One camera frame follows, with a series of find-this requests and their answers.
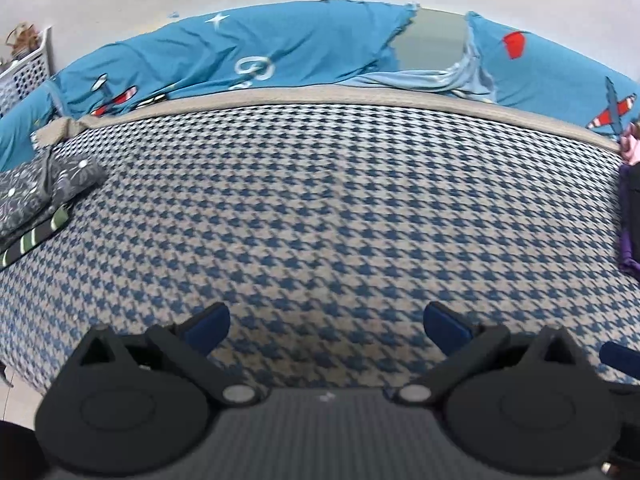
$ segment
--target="blue duvet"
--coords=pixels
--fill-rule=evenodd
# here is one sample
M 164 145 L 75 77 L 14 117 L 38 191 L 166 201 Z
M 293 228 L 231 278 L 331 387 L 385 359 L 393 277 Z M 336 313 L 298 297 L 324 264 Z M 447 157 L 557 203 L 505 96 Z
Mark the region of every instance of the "blue duvet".
M 331 84 L 398 70 L 389 47 L 412 5 L 323 0 L 225 10 L 105 45 L 0 120 L 0 170 L 33 157 L 30 133 L 61 115 L 121 114 L 165 99 Z
M 617 139 L 638 118 L 639 85 L 564 46 L 467 15 L 497 103 L 577 124 Z

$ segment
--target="gray patterned pillow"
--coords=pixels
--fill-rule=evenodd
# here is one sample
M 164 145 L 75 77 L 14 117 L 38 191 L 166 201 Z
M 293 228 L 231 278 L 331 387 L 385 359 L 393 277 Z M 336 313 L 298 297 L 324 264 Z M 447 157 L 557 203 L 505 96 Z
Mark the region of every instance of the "gray patterned pillow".
M 88 156 L 56 157 L 50 149 L 0 173 L 0 246 L 7 247 L 105 176 Z
M 51 150 L 0 173 L 0 240 L 37 216 L 51 200 Z

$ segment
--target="mattress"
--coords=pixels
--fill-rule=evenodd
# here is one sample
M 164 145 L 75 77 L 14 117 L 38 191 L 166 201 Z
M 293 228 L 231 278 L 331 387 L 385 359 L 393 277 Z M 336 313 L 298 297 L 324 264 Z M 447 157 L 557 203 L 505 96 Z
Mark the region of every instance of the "mattress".
M 640 349 L 609 141 L 439 96 L 293 92 L 164 103 L 58 146 L 110 176 L 0 274 L 0 360 L 43 392 L 92 324 L 138 333 L 215 301 L 232 327 L 211 358 L 264 385 L 408 381 L 442 359 L 431 300 L 512 330 L 562 324 L 594 364 L 608 340 Z

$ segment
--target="laundry basket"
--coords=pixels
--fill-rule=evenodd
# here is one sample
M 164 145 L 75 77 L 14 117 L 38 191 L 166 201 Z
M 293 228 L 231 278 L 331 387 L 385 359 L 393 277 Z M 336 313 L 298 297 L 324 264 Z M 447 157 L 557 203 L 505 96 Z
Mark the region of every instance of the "laundry basket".
M 47 41 L 50 27 L 40 33 L 40 46 L 0 74 L 0 118 L 51 75 Z

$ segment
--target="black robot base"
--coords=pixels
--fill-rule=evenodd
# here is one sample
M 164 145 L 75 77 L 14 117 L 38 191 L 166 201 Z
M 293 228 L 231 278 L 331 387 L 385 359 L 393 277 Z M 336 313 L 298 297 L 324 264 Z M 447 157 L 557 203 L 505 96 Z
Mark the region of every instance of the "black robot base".
M 93 328 L 36 414 L 48 478 L 596 480 L 640 464 L 640 387 L 601 380 L 567 330 L 470 326 L 439 303 L 424 319 L 448 357 L 394 390 L 260 392 L 175 328 Z

